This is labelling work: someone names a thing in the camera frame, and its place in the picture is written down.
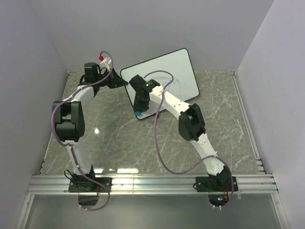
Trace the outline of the blue whiteboard eraser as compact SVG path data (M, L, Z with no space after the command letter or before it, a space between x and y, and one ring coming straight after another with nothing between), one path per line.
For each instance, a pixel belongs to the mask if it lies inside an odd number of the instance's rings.
M140 110L134 111L134 114L135 114L136 116L142 116L142 112L141 112Z

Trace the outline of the white board black frame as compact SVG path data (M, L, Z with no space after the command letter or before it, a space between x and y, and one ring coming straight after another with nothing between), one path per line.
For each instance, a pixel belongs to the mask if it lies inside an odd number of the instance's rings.
M173 82L168 85L165 90L176 96L182 101L188 101L199 96L199 87L191 63L189 52L186 48L146 60L141 63L123 68L120 70L122 79L129 82L134 76L140 75L144 77L153 71L163 70L173 75ZM146 81L154 79L162 87L170 80L171 76L166 73L154 73L145 78ZM135 91L128 85L125 87L128 97L133 106ZM155 115L159 104L155 102L149 103L149 109L142 112L140 116L136 116L139 120Z

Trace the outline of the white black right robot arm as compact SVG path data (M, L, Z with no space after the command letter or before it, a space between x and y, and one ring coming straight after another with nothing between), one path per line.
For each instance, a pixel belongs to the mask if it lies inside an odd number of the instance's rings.
M178 99L165 90L157 81L146 81L139 75L134 76L129 84L135 91L134 111L144 112L149 108L149 102L158 103L154 118L154 142L158 158L163 167L172 174L182 175L190 172L201 162L204 162L210 185L213 191L224 191L234 188L234 180L228 165L217 155L211 145L205 129L203 114L198 104L189 104ZM161 108L170 112L178 120L178 132L187 142L191 143L201 157L201 160L183 172L174 172L167 167L162 159L157 140L157 117Z

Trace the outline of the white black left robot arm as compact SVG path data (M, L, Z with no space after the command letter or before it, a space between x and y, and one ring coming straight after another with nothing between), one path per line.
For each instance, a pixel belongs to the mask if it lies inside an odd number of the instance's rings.
M97 95L101 87L113 89L127 84L115 72L111 61L89 62L84 65L84 75L76 91L66 99L52 104L53 135L67 149L72 161L71 188L91 192L98 187L93 165L84 149L85 121L82 107Z

